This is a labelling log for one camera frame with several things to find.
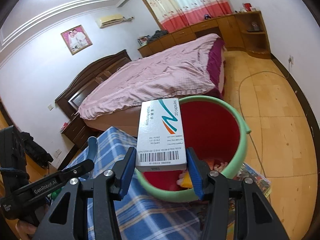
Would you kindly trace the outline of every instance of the screw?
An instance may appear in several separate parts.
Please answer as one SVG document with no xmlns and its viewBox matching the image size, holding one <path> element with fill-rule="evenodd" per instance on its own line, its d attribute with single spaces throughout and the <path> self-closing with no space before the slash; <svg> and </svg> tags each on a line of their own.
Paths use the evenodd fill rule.
<svg viewBox="0 0 320 240">
<path fill-rule="evenodd" d="M 103 172 L 103 175 L 106 176 L 106 177 L 110 177 L 112 174 L 113 174 L 112 170 L 106 170 L 106 171 Z"/>
<path fill-rule="evenodd" d="M 75 184 L 77 184 L 78 183 L 78 179 L 77 178 L 72 178 L 71 180 L 70 180 L 70 184 L 71 185 L 75 185 Z"/>
<path fill-rule="evenodd" d="M 253 183 L 253 180 L 249 177 L 246 177 L 244 178 L 244 182 L 247 183 L 247 184 L 252 184 Z"/>
<path fill-rule="evenodd" d="M 209 174 L 210 174 L 211 177 L 217 177 L 217 176 L 219 175 L 219 172 L 217 172 L 217 171 L 210 171 Z"/>
</svg>

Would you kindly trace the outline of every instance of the plastic bucket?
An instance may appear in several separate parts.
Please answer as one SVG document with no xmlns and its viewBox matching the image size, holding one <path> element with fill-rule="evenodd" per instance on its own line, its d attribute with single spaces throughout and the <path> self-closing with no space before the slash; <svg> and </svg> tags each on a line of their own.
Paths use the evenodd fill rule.
<svg viewBox="0 0 320 240">
<path fill-rule="evenodd" d="M 228 162 L 222 174 L 232 179 L 240 170 L 247 151 L 250 129 L 228 103 L 208 96 L 179 99 L 186 148 L 193 147 L 201 160 Z M 170 202 L 198 200 L 193 189 L 176 184 L 181 171 L 153 171 L 141 174 L 140 184 L 154 197 Z"/>
</svg>

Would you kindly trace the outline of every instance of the barcode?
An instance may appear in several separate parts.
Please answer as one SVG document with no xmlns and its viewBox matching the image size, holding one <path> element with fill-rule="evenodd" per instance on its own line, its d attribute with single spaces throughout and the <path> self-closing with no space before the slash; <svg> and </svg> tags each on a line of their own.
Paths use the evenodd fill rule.
<svg viewBox="0 0 320 240">
<path fill-rule="evenodd" d="M 173 161 L 179 159 L 178 151 L 158 152 L 158 153 L 140 153 L 140 162 L 160 162 Z"/>
</svg>

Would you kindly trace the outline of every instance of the crown molding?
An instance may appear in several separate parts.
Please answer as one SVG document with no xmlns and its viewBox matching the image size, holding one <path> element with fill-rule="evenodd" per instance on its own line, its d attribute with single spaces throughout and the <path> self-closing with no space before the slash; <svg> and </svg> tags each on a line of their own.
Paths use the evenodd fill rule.
<svg viewBox="0 0 320 240">
<path fill-rule="evenodd" d="M 45 33 L 47 30 L 51 29 L 51 28 L 54 28 L 64 22 L 67 22 L 69 20 L 72 20 L 74 18 L 77 18 L 79 16 L 83 16 L 83 15 L 87 15 L 87 14 L 91 14 L 91 13 L 94 13 L 94 12 L 99 12 L 99 11 L 103 11 L 103 10 L 106 10 L 106 9 L 111 9 L 111 8 L 114 8 L 114 6 L 106 6 L 106 7 L 101 7 L 101 8 L 97 8 L 97 9 L 92 9 L 92 10 L 88 10 L 88 11 L 84 11 L 84 12 L 81 12 L 81 13 L 77 13 L 77 14 L 74 14 L 72 16 L 69 16 L 67 18 L 64 18 L 60 21 L 57 21 L 45 28 L 43 28 L 42 30 L 40 30 L 39 32 L 35 33 L 34 35 L 32 35 L 30 38 L 28 38 L 27 40 L 25 40 L 24 42 L 22 42 L 19 46 L 17 46 L 13 51 L 11 51 L 11 53 L 5 57 L 5 59 L 0 62 L 0 70 L 1 68 L 20 50 L 22 49 L 24 46 L 26 46 L 29 42 L 33 41 L 35 38 L 37 38 L 38 36 L 40 36 L 41 34 Z"/>
<path fill-rule="evenodd" d="M 40 22 L 43 22 L 50 17 L 53 17 L 57 14 L 60 14 L 62 12 L 93 3 L 98 2 L 105 2 L 105 1 L 113 1 L 113 0 L 74 0 L 72 2 L 68 2 L 59 6 L 56 6 L 54 8 L 51 8 L 32 19 L 28 20 L 21 26 L 19 26 L 17 29 L 15 29 L 12 33 L 10 33 L 7 37 L 4 38 L 2 30 L 0 29 L 0 43 L 1 43 L 1 51 L 3 51 L 10 43 L 12 43 L 15 39 L 17 39 L 20 35 L 34 27 L 35 25 L 39 24 Z M 125 0 L 120 0 L 114 7 L 118 7 L 121 3 L 123 3 Z"/>
</svg>

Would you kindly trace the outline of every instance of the wooden cabinet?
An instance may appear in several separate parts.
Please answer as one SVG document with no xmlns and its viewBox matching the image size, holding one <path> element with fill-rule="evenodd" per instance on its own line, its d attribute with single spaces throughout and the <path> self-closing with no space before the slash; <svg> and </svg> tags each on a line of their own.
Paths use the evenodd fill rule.
<svg viewBox="0 0 320 240">
<path fill-rule="evenodd" d="M 196 35 L 194 33 L 190 33 L 188 35 L 184 35 L 184 36 L 181 36 L 177 39 L 174 39 L 178 44 L 183 44 L 183 43 L 186 43 L 186 42 L 189 42 L 189 41 L 194 41 L 196 39 Z"/>
<path fill-rule="evenodd" d="M 222 38 L 227 48 L 244 48 L 241 32 L 234 16 L 217 19 Z"/>
<path fill-rule="evenodd" d="M 140 49 L 138 49 L 142 57 L 149 57 L 153 54 L 149 45 L 144 45 Z"/>
<path fill-rule="evenodd" d="M 164 47 L 164 49 L 168 49 L 168 48 L 171 48 L 171 47 L 177 45 L 171 34 L 168 34 L 166 36 L 161 37 L 160 42 L 161 42 L 162 46 Z"/>
<path fill-rule="evenodd" d="M 156 40 L 149 44 L 149 47 L 153 54 L 164 51 L 164 47 L 162 46 L 160 40 Z"/>
<path fill-rule="evenodd" d="M 86 126 L 79 114 L 75 115 L 61 133 L 67 136 L 79 149 L 86 144 L 90 136 L 97 135 L 97 132 L 92 131 L 90 127 Z"/>
<path fill-rule="evenodd" d="M 252 22 L 257 22 L 262 31 L 248 32 L 247 30 L 252 27 Z M 242 50 L 253 57 L 270 58 L 267 30 L 260 11 L 225 15 L 193 24 L 152 41 L 139 48 L 139 52 L 143 57 L 148 57 L 209 33 L 218 34 L 224 40 L 228 50 Z"/>
<path fill-rule="evenodd" d="M 192 31 L 191 27 L 188 27 L 188 28 L 183 28 L 179 31 L 172 33 L 172 37 L 176 40 L 176 39 L 179 39 L 183 36 L 187 36 L 192 33 L 193 33 L 193 31 Z"/>
<path fill-rule="evenodd" d="M 195 33 L 195 32 L 207 30 L 207 29 L 214 28 L 214 27 L 218 27 L 217 20 L 206 20 L 204 22 L 200 22 L 200 23 L 192 25 L 191 29 Z"/>
</svg>

